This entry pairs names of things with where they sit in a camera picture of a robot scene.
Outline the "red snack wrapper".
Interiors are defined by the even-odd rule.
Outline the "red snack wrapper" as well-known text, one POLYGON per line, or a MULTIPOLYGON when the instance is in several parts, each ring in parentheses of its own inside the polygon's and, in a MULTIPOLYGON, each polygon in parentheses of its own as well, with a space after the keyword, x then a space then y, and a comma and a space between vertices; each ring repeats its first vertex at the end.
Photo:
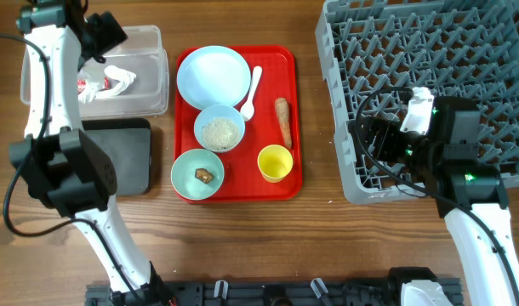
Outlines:
POLYGON ((85 91, 105 91, 111 88, 111 82, 110 79, 107 77, 104 77, 102 81, 79 79, 77 81, 77 88, 80 94, 84 93, 85 91))

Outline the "carrot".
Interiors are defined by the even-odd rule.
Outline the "carrot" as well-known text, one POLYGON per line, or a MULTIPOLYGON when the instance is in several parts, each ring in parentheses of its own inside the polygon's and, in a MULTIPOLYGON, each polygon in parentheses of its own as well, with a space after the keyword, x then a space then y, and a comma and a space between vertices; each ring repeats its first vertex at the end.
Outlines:
POLYGON ((293 146, 291 130, 290 130, 290 112, 289 104, 285 98, 275 100, 275 111, 279 122, 284 145, 291 149, 293 146))

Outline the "light blue bowl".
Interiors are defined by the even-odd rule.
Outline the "light blue bowl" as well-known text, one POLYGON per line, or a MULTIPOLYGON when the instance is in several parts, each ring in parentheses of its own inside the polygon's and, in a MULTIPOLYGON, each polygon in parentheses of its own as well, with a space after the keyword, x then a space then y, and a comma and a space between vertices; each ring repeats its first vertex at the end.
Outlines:
POLYGON ((197 142, 203 148, 210 150, 205 146, 205 144, 202 141, 202 127, 204 127, 206 124, 211 122, 215 117, 223 117, 223 118, 227 118, 227 119, 234 121, 234 123, 236 123, 236 125, 238 125, 238 128, 241 133, 241 138, 235 146, 233 146, 232 148, 230 148, 228 150, 222 150, 222 151, 211 150, 211 151, 216 152, 216 153, 225 153, 230 150, 233 150, 241 142, 241 140, 245 134, 245 122, 242 119, 242 116, 238 110, 236 110, 234 107, 227 106, 227 105, 212 105, 212 106, 209 106, 208 108, 206 108, 205 110, 202 110, 199 113, 199 115, 197 116, 197 118, 195 120, 194 128, 193 128, 193 132, 194 132, 197 142))

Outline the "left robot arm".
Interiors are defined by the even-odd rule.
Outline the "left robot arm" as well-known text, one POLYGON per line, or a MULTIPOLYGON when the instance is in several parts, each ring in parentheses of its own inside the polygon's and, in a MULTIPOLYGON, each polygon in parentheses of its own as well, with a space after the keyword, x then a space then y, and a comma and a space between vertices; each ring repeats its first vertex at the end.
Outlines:
POLYGON ((117 177, 110 157, 84 132, 77 75, 88 60, 127 35, 109 12, 86 17, 82 1, 31 1, 16 25, 27 46, 31 102, 25 136, 9 157, 29 195, 74 224, 110 279, 114 305, 175 305, 153 264, 131 237, 116 202, 117 177))

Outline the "brown food scrap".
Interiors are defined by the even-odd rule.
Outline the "brown food scrap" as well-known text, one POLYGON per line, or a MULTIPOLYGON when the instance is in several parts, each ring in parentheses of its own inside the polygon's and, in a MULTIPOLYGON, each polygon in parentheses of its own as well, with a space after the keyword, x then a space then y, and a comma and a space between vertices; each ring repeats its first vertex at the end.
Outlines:
POLYGON ((197 168, 195 170, 195 178, 204 184, 209 184, 214 180, 215 176, 205 168, 197 168))

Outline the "pile of white rice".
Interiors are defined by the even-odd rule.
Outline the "pile of white rice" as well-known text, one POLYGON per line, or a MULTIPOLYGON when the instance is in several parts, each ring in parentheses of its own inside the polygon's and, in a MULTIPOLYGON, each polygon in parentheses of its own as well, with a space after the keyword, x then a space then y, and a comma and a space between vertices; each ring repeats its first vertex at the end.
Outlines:
POLYGON ((240 138, 238 125, 227 118, 215 117, 202 127, 202 141, 210 150, 228 150, 235 146, 240 138))

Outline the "mint green bowl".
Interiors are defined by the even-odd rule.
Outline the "mint green bowl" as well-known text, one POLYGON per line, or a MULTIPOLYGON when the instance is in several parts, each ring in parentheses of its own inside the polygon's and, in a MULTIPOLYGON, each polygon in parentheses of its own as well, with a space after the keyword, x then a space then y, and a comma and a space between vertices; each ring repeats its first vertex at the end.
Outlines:
POLYGON ((188 150, 179 156, 171 169, 171 182, 175 191, 186 200, 200 201, 213 196, 225 178, 225 167, 220 158, 205 149, 188 150), (205 168, 214 176, 209 184, 195 178, 195 170, 205 168))

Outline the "white tissue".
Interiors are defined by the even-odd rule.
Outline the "white tissue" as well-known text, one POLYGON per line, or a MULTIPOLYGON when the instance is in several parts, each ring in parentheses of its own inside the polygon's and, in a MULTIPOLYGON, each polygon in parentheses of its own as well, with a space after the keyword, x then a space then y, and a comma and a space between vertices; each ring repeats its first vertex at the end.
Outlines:
POLYGON ((95 99, 109 99, 114 98, 124 92, 136 79, 136 74, 119 68, 115 65, 108 65, 104 68, 96 66, 85 66, 79 74, 79 79, 99 80, 102 81, 104 77, 110 79, 111 88, 105 91, 85 91, 78 93, 78 101, 83 104, 89 104, 95 99))

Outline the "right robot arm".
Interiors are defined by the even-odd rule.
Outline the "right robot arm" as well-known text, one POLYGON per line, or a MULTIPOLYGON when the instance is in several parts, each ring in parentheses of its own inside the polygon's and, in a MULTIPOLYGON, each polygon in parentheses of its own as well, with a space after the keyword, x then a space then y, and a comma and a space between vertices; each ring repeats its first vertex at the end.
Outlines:
POLYGON ((499 171, 478 161, 480 111, 460 97, 411 93, 401 124, 364 115, 353 125, 359 150, 398 184, 436 201, 459 253, 475 305, 519 305, 519 262, 499 171))

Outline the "yellow cup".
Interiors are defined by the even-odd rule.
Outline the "yellow cup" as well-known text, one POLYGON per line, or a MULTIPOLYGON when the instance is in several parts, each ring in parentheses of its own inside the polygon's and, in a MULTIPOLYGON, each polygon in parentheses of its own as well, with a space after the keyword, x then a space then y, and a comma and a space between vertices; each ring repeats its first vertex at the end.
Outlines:
POLYGON ((286 147, 270 144, 259 152, 257 164, 262 177, 267 182, 278 183, 289 175, 294 159, 286 147))

